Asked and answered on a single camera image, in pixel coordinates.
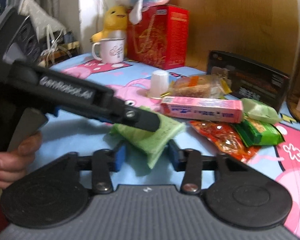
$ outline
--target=gray ridged base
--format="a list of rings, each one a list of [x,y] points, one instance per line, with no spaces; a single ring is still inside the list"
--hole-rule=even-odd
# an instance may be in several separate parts
[[[8,226],[0,240],[297,240],[284,226],[263,231],[232,228],[195,196],[175,186],[121,185],[95,196],[79,217],[57,228]]]

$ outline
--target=white plastic cup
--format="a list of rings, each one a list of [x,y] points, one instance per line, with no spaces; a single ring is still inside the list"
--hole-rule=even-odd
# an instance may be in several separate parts
[[[169,89],[169,73],[165,70],[156,70],[151,75],[151,87],[148,97],[161,99],[161,95]]]

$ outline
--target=clear plastic bag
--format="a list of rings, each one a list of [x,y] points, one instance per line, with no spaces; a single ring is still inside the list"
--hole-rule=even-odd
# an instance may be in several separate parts
[[[190,76],[170,85],[166,96],[219,99],[231,93],[226,81],[217,75]]]

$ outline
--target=white enamel mug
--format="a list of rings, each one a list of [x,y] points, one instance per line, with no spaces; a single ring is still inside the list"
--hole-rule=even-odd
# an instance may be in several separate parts
[[[92,55],[102,63],[117,64],[124,58],[124,38],[102,39],[92,45]],[[100,46],[100,57],[96,55],[95,47]]]

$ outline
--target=black box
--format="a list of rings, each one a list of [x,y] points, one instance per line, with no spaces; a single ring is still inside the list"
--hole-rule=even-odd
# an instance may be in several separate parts
[[[290,76],[268,65],[240,55],[211,51],[207,74],[227,78],[231,95],[252,98],[273,107],[277,112],[285,99]]]

